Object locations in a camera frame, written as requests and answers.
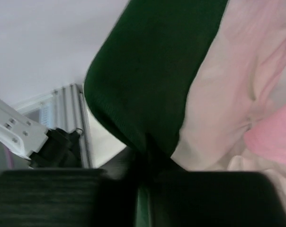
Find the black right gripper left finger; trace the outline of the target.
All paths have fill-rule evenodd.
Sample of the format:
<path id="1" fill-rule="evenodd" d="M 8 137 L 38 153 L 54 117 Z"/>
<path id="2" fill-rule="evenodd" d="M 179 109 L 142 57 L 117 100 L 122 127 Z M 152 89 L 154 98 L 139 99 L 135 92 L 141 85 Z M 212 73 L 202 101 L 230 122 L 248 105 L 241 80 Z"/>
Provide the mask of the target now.
<path id="1" fill-rule="evenodd" d="M 96 169 L 0 173 L 0 227 L 132 227 L 134 154 L 123 151 Z"/>

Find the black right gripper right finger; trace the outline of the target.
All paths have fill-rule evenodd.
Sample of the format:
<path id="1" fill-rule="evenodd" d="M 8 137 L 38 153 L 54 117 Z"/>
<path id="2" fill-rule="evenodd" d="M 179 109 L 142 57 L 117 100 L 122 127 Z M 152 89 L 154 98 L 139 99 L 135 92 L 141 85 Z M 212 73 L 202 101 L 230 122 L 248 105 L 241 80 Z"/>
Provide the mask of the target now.
<path id="1" fill-rule="evenodd" d="M 151 227 L 286 227 L 278 192 L 260 172 L 190 172 L 163 154 L 149 155 L 148 169 Z"/>

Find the pink t shirt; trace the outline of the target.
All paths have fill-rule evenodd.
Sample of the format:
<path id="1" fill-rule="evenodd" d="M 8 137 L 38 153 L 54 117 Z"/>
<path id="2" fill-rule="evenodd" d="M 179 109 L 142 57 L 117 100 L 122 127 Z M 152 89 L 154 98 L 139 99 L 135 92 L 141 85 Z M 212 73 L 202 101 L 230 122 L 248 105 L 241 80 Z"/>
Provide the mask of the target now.
<path id="1" fill-rule="evenodd" d="M 247 131 L 244 141 L 252 153 L 286 165 L 286 104 Z"/>

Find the green and white t shirt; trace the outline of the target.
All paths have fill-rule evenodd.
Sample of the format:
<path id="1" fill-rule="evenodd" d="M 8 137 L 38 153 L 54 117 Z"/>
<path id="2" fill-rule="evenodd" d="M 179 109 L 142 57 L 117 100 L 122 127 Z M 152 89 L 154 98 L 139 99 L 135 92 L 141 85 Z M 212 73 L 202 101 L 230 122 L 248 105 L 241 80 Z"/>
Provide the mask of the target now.
<path id="1" fill-rule="evenodd" d="M 149 155 L 190 172 L 263 158 L 244 134 L 286 104 L 286 0 L 132 0 L 83 91 L 136 156 L 134 224 L 150 227 Z"/>

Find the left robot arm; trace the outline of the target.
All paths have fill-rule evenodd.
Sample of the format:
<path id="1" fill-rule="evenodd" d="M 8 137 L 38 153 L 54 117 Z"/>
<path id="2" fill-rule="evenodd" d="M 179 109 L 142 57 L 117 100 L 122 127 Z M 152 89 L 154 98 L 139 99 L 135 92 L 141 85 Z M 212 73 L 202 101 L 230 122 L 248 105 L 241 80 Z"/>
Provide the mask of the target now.
<path id="1" fill-rule="evenodd" d="M 0 142 L 31 168 L 81 168 L 80 128 L 49 129 L 0 99 Z"/>

